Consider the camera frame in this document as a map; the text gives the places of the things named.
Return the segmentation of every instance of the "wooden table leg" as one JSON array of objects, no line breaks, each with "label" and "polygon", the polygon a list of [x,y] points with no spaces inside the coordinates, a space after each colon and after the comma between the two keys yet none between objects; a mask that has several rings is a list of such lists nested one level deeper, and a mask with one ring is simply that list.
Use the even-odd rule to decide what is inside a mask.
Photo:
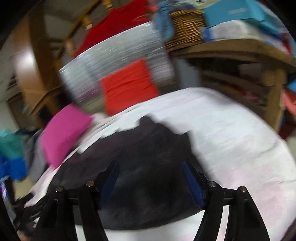
[{"label": "wooden table leg", "polygon": [[284,83],[287,80],[287,73],[283,68],[274,66],[274,69],[263,68],[262,81],[268,82],[268,77],[275,79],[274,86],[271,86],[271,90],[268,94],[267,108],[264,116],[264,120],[276,131],[280,129],[281,121],[284,111],[281,108],[281,93],[284,90]]}]

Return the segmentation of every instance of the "dark red cloth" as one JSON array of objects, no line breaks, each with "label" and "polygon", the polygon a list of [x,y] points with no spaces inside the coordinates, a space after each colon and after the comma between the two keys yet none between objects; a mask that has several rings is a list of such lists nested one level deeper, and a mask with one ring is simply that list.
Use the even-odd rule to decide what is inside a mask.
[{"label": "dark red cloth", "polygon": [[108,115],[115,115],[130,106],[160,95],[153,84],[143,59],[101,80]]},{"label": "dark red cloth", "polygon": [[133,0],[111,10],[103,21],[89,30],[75,57],[105,39],[148,22],[149,19],[145,15],[148,12],[147,5],[147,0]]}]

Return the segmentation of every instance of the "orange object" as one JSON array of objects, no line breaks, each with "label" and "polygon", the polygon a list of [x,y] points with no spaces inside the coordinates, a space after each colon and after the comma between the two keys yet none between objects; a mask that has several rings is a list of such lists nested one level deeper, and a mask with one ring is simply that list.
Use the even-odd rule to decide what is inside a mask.
[{"label": "orange object", "polygon": [[143,59],[101,80],[108,115],[115,115],[130,106],[160,95],[151,80]]}]

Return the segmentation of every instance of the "gray cloth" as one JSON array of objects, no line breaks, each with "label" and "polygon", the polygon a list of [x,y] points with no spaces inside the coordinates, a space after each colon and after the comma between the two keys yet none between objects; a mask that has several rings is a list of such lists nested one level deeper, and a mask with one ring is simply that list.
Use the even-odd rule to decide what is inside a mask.
[{"label": "gray cloth", "polygon": [[41,146],[42,132],[42,129],[39,130],[26,143],[25,160],[27,162],[28,176],[33,184],[39,180],[47,167]]}]

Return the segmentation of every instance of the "blue gripper pad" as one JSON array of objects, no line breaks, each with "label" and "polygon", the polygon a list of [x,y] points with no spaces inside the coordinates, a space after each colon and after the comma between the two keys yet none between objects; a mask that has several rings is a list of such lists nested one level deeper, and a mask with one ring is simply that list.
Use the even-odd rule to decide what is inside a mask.
[{"label": "blue gripper pad", "polygon": [[205,206],[203,190],[196,181],[186,162],[183,162],[182,172],[195,204],[203,209]]},{"label": "blue gripper pad", "polygon": [[112,190],[114,188],[114,185],[116,183],[116,180],[119,176],[119,163],[118,161],[114,164],[114,167],[112,168],[105,184],[103,185],[102,189],[100,191],[100,201],[98,203],[99,208],[101,209],[105,204],[107,204],[110,200]]}]

